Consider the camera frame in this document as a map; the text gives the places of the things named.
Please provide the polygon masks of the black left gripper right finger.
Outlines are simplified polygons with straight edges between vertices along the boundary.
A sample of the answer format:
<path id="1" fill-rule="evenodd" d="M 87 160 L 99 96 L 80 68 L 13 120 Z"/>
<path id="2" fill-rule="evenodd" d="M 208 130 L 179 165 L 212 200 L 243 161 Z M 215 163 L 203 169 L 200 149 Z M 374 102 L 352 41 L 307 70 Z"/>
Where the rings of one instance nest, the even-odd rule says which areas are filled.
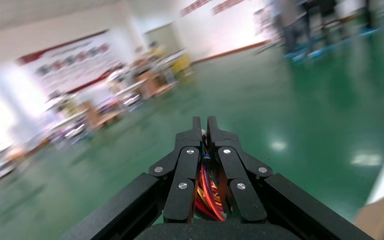
<path id="1" fill-rule="evenodd" d="M 272 176 L 272 168 L 244 151 L 238 135 L 220 129 L 215 116 L 207 118 L 207 143 L 215 160 L 215 179 L 227 218 L 264 223 L 267 212 L 254 184 Z"/>

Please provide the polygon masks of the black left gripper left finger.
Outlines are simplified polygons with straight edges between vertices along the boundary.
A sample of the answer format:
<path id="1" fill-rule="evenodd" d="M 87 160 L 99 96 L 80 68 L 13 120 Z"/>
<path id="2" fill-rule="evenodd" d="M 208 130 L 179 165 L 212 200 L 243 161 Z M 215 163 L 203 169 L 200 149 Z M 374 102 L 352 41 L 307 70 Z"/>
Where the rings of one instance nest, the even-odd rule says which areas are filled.
<path id="1" fill-rule="evenodd" d="M 164 223 L 192 222 L 202 146 L 201 119 L 194 116 L 191 129 L 175 135 L 173 150 L 149 168 L 149 173 L 161 180 L 166 191 Z"/>

